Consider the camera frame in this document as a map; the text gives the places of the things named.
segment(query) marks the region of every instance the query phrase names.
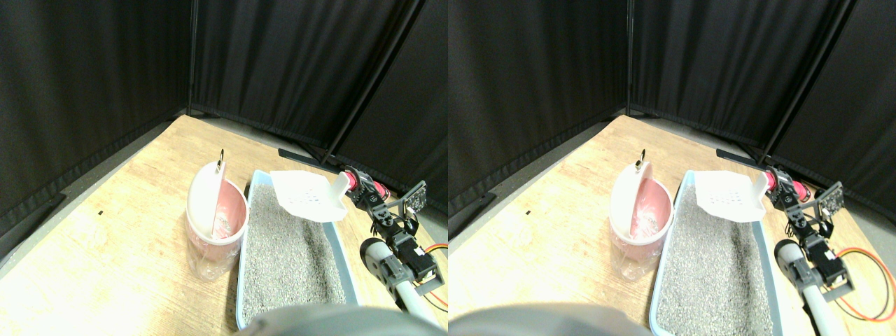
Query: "light blue litter box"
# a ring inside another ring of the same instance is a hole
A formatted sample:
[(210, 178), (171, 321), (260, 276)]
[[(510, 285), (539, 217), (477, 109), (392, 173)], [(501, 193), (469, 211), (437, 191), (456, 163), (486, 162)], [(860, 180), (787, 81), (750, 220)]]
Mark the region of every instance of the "light blue litter box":
[[(676, 194), (675, 201), (675, 218), (672, 219), (672, 227), (669, 228), (669, 231), (666, 233), (668, 236), (666, 237), (666, 244), (663, 245), (663, 253), (659, 258), (659, 268), (657, 269), (657, 281), (653, 285), (653, 297), (650, 299), (650, 330), (653, 331), (654, 335), (657, 336), (672, 336), (671, 332), (663, 329), (659, 322), (657, 322), (657, 306), (659, 306), (659, 293), (663, 290), (663, 273), (666, 268), (666, 255), (668, 255), (669, 246), (672, 245), (672, 239), (675, 239), (675, 226), (678, 221), (678, 196), (682, 194), (686, 187), (689, 185), (693, 185), (694, 180), (694, 172), (692, 170), (688, 170), (685, 173), (685, 178), (682, 179), (681, 185), (678, 187), (678, 194)], [(769, 299), (769, 308), (771, 311), (771, 332), (774, 335), (783, 335), (784, 331), (781, 328), (781, 314), (778, 308), (778, 295), (775, 290), (775, 283), (773, 280), (772, 273), (774, 270), (777, 270), (778, 267), (772, 269), (773, 263), (771, 262), (769, 257), (769, 247), (765, 242), (765, 229), (762, 228), (761, 221), (753, 222), (753, 236), (756, 238), (756, 244), (759, 246), (759, 256), (762, 261), (762, 274), (765, 278), (765, 292), (767, 293), (767, 297)]]
[[(248, 197), (250, 209), (252, 208), (252, 194), (256, 185), (273, 185), (271, 174), (261, 170), (256, 170), (252, 174), (252, 182), (249, 185)], [(339, 269), (342, 290), (345, 292), (345, 303), (348, 305), (358, 305), (358, 293), (355, 289), (354, 276), (351, 274), (351, 269), (349, 268), (349, 259), (346, 258), (344, 251), (342, 251), (342, 241), (339, 238), (339, 231), (336, 230), (336, 225), (332, 222), (323, 223), (321, 225), (323, 225), (323, 233), (326, 234), (327, 240), (330, 241), (333, 257), (336, 259), (336, 267)], [(246, 286), (246, 282), (244, 281), (244, 271), (246, 268), (243, 267), (243, 262), (246, 260), (246, 246), (249, 244), (252, 244), (251, 226), (246, 229), (243, 236), (243, 244), (240, 247), (239, 279), (237, 281), (237, 327), (240, 330), (249, 324), (249, 321), (243, 321), (243, 288)]]

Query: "black curtain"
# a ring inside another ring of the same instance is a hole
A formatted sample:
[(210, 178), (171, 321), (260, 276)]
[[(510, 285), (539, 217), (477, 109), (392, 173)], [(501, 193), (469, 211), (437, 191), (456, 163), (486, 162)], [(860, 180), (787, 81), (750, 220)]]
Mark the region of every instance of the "black curtain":
[(445, 1), (424, 4), (370, 104), (336, 150), (340, 161), (401, 191), (426, 180), (430, 203), (443, 206), (452, 178), (447, 7)]
[(329, 146), (413, 1), (201, 1), (193, 107)]
[(427, 2), (340, 157), (425, 179), (453, 215), (623, 106), (625, 16), (626, 1)]
[(772, 157), (896, 220), (896, 2), (857, 2)]
[(190, 9), (0, 1), (0, 246), (42, 203), (185, 105)]
[(633, 108), (762, 147), (835, 1), (635, 1)]

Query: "orange wire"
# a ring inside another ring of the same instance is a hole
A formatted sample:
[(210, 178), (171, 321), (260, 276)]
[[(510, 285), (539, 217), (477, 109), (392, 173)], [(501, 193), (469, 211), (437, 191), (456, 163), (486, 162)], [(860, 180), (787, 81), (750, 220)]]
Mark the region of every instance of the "orange wire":
[(434, 248), (436, 248), (436, 247), (444, 247), (444, 248), (448, 248), (448, 244), (434, 244), (434, 245), (432, 245), (432, 246), (427, 247), (426, 249), (424, 249), (424, 252), (429, 253), (429, 251), (432, 251), (432, 250), (433, 250)]
[[(867, 256), (870, 256), (871, 258), (874, 259), (874, 261), (875, 261), (877, 264), (881, 265), (881, 267), (883, 267), (883, 269), (884, 269), (885, 271), (887, 271), (887, 276), (890, 277), (890, 285), (891, 285), (892, 288), (893, 288), (893, 295), (894, 295), (894, 297), (896, 297), (896, 280), (893, 280), (893, 275), (892, 275), (892, 273), (890, 273), (890, 269), (888, 269), (887, 266), (883, 264), (883, 262), (881, 261), (880, 258), (878, 258), (877, 256), (871, 254), (870, 252), (868, 252), (868, 251), (866, 251), (866, 250), (864, 250), (864, 249), (862, 249), (862, 248), (858, 248), (858, 247), (850, 247), (850, 248), (847, 248), (847, 249), (845, 249), (845, 250), (843, 250), (843, 251), (840, 251), (840, 252), (837, 254), (837, 257), (839, 258), (841, 255), (843, 255), (843, 254), (845, 254), (846, 252), (849, 252), (849, 251), (856, 251), (856, 252), (859, 252), (859, 253), (861, 253), (861, 254), (865, 254), (865, 255), (867, 255)], [(896, 314), (896, 305), (893, 305), (893, 309), (890, 311), (890, 314), (888, 314), (888, 315), (887, 315), (886, 317), (884, 317), (884, 318), (877, 319), (877, 318), (873, 318), (873, 317), (870, 317), (870, 316), (865, 316), (864, 314), (859, 313), (858, 310), (856, 310), (856, 308), (854, 308), (852, 305), (850, 305), (849, 302), (847, 302), (845, 298), (841, 297), (840, 300), (843, 301), (843, 303), (846, 304), (847, 307), (849, 307), (849, 310), (851, 310), (853, 313), (856, 313), (856, 314), (859, 315), (860, 317), (866, 319), (867, 321), (877, 322), (877, 323), (885, 322), (885, 321), (890, 320), (891, 318), (893, 318), (893, 315)]]

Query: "wooden tabletop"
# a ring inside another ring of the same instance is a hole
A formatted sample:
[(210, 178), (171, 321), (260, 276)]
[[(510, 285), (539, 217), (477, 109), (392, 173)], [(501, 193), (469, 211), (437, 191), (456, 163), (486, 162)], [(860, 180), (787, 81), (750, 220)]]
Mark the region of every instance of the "wooden tabletop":
[[(716, 151), (643, 122), (620, 116), (522, 192), (451, 254), (449, 319), (492, 306), (531, 302), (586, 302), (619, 309), (648, 326), (656, 276), (623, 280), (610, 268), (608, 205), (613, 183), (642, 149), (653, 175), (671, 193), (687, 170), (730, 170), (755, 179), (759, 171), (720, 159)], [(787, 219), (768, 199), (762, 220), (768, 246), (786, 238)], [(874, 248), (849, 216), (834, 216), (831, 247)], [(845, 298), (865, 314), (884, 304), (884, 279), (861, 256), (845, 258), (856, 291)], [(774, 271), (785, 334), (814, 334), (796, 289)], [(831, 309), (852, 334), (896, 332), (896, 320), (870, 323)]]
[[(278, 155), (277, 149), (181, 116), (127, 162), (0, 279), (0, 334), (232, 334), (236, 268), (202, 282), (186, 260), (186, 193), (199, 168), (228, 162), (243, 187), (256, 169), (332, 173)], [(364, 306), (397, 309), (367, 271), (358, 249), (370, 219), (350, 206), (336, 223)], [(418, 242), (434, 242), (419, 228)], [(442, 251), (436, 260), (448, 276)], [(447, 286), (435, 292), (447, 300)], [(433, 308), (443, 327), (447, 314)]]

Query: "white lid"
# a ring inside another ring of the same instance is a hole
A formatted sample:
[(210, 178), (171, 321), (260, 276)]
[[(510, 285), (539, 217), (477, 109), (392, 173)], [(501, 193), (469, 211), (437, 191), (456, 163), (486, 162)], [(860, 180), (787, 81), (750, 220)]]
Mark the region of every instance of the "white lid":
[(643, 162), (640, 169), (635, 163), (628, 165), (622, 169), (613, 184), (613, 192), (610, 194), (610, 225), (618, 236), (626, 240), (631, 239), (629, 231), (634, 201), (641, 188), (641, 181), (645, 178), (653, 178), (653, 165), (649, 161)]
[(224, 161), (213, 161), (202, 166), (193, 177), (190, 191), (186, 196), (186, 215), (190, 217), (196, 233), (206, 241), (211, 239), (226, 166), (227, 163)]

